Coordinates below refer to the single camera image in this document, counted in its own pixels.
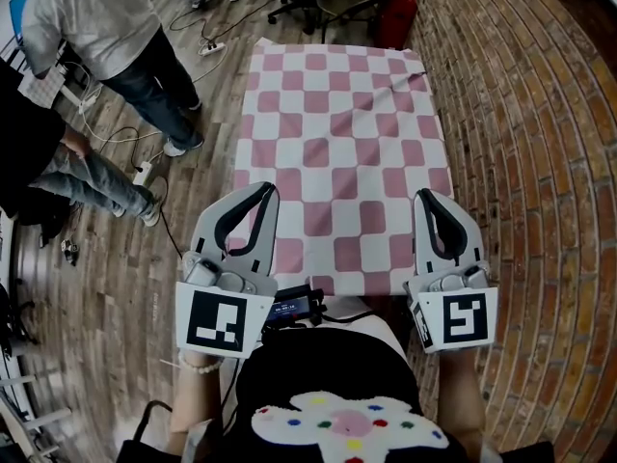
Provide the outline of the open laptop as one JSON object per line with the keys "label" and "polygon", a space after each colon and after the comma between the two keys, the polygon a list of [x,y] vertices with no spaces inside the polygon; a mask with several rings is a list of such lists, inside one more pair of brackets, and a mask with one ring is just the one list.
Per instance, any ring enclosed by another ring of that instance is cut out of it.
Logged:
{"label": "open laptop", "polygon": [[18,45],[23,43],[22,20],[27,0],[10,0],[9,13],[13,27],[13,36]]}

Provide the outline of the black top with flower patch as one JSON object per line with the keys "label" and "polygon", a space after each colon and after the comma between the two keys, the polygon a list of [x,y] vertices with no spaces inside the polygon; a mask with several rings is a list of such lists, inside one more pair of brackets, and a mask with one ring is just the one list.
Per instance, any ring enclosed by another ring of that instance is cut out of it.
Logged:
{"label": "black top with flower patch", "polygon": [[184,350],[161,447],[126,440],[116,463],[552,463],[551,445],[498,452],[470,349],[439,356],[438,414],[388,327],[269,333],[235,382],[223,421],[221,360]]}

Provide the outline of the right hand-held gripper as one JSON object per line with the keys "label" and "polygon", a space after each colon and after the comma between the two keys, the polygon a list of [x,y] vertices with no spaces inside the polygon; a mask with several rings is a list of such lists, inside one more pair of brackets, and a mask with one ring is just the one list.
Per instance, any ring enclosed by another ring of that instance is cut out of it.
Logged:
{"label": "right hand-held gripper", "polygon": [[490,345],[496,337],[497,288],[483,259],[481,231],[454,200],[428,188],[414,199],[416,275],[403,284],[427,354]]}

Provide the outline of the olive mesh chair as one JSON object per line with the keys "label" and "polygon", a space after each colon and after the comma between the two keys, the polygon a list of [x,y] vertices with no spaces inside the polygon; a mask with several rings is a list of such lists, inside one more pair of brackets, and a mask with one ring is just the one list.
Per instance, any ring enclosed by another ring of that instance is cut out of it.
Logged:
{"label": "olive mesh chair", "polygon": [[376,30],[377,17],[387,0],[316,0],[318,11],[323,17],[321,22],[321,43],[326,43],[330,24],[340,21],[365,22],[369,34]]}

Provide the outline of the person's left forearm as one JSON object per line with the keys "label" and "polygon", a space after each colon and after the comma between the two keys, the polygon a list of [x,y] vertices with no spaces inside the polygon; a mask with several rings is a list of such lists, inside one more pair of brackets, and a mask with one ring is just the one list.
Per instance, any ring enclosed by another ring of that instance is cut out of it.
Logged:
{"label": "person's left forearm", "polygon": [[175,384],[169,442],[166,452],[180,456],[190,430],[209,422],[206,436],[218,437],[222,430],[222,398],[219,357],[181,349],[180,370]]}

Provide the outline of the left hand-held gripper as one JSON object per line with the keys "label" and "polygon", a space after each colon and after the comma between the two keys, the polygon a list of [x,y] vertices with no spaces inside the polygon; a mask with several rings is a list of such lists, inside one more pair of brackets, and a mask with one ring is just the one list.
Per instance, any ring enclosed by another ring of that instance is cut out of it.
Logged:
{"label": "left hand-held gripper", "polygon": [[277,187],[262,181],[201,213],[191,240],[195,252],[184,254],[183,278],[175,285],[178,348],[251,356],[278,291],[269,274],[279,209]]}

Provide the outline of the red case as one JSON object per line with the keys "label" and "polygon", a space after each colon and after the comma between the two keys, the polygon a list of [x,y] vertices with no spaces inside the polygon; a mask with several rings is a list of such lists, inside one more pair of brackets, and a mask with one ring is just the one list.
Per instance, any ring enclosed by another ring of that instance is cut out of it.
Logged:
{"label": "red case", "polygon": [[416,0],[385,0],[377,15],[374,44],[402,50],[412,30],[418,4]]}

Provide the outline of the small black screen device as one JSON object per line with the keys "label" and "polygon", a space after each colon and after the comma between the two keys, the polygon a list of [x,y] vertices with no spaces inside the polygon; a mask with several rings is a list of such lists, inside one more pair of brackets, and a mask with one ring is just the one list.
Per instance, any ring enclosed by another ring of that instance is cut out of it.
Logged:
{"label": "small black screen device", "polygon": [[294,327],[302,320],[313,326],[322,322],[324,291],[310,285],[294,286],[279,290],[264,323],[265,329],[279,330]]}

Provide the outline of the person's white trousers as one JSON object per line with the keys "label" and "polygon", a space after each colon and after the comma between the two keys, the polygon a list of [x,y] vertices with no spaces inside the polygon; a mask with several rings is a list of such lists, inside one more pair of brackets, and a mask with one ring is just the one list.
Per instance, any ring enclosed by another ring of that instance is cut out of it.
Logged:
{"label": "person's white trousers", "polygon": [[405,351],[387,322],[358,299],[326,301],[322,322],[265,329],[251,359],[283,375],[321,378],[388,377],[411,373]]}

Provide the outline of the white metal rack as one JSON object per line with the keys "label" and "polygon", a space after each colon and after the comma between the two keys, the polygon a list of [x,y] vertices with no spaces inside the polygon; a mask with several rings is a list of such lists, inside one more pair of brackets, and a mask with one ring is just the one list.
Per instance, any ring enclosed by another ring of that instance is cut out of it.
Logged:
{"label": "white metal rack", "polygon": [[72,410],[63,406],[36,415],[27,388],[40,379],[35,374],[23,373],[20,366],[20,359],[33,353],[36,346],[17,340],[11,349],[12,354],[7,355],[0,347],[0,419],[24,454],[26,463],[59,463],[60,447],[55,442],[43,441],[44,430],[69,418]]}

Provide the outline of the pink checkered tablecloth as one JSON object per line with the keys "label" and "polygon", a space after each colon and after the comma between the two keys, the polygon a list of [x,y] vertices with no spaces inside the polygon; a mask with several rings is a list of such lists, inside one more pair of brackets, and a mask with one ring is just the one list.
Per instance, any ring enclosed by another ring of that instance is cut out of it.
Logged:
{"label": "pink checkered tablecloth", "polygon": [[262,39],[251,57],[234,184],[281,198],[282,288],[399,295],[414,272],[413,198],[452,192],[425,68],[410,50]]}

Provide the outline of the small side desk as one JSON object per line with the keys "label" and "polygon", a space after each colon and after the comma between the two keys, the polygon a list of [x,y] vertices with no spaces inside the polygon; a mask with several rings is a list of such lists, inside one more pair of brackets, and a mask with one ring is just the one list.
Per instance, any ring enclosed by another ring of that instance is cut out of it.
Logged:
{"label": "small side desk", "polygon": [[37,79],[32,71],[27,69],[17,90],[38,106],[50,109],[58,95],[66,98],[70,104],[80,112],[91,108],[100,96],[102,85],[92,79],[89,71],[76,62],[68,61],[69,65],[80,69],[86,78],[86,86],[80,96],[66,86],[68,67],[60,65],[54,67],[44,79]]}

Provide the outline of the person's right forearm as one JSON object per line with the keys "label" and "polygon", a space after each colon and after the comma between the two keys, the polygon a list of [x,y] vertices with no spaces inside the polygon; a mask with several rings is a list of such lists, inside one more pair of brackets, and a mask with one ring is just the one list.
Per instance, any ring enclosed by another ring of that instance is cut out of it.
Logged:
{"label": "person's right forearm", "polygon": [[480,463],[486,416],[474,359],[471,349],[440,353],[438,425]]}

